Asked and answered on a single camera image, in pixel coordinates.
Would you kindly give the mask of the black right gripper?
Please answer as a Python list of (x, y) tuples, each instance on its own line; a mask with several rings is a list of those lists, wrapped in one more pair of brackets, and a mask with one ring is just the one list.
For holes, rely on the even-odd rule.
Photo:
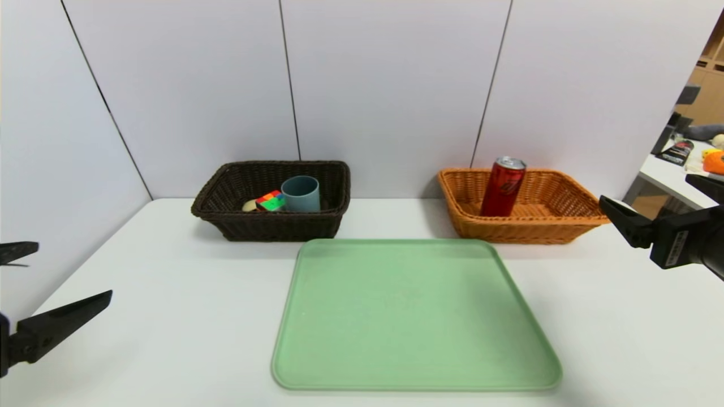
[(722, 205), (654, 221), (601, 195), (599, 207), (632, 248), (650, 248), (650, 259), (663, 270), (703, 265), (723, 280)]

